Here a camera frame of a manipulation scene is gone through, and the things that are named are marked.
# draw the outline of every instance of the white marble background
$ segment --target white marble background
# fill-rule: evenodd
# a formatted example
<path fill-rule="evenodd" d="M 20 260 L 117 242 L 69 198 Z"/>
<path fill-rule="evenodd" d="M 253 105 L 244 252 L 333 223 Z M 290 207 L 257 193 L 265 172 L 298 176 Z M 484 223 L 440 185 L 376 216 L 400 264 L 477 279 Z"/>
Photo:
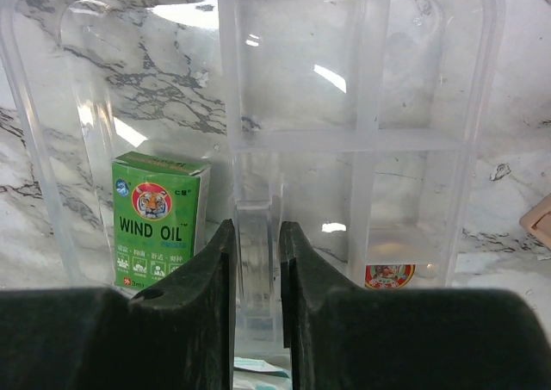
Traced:
<path fill-rule="evenodd" d="M 518 292 L 548 331 L 551 251 L 529 238 L 518 220 L 551 192 L 550 2 L 507 0 L 455 277 L 459 286 Z M 193 73 L 198 84 L 207 81 L 200 66 Z M 0 136 L 0 288 L 68 285 L 3 74 Z"/>

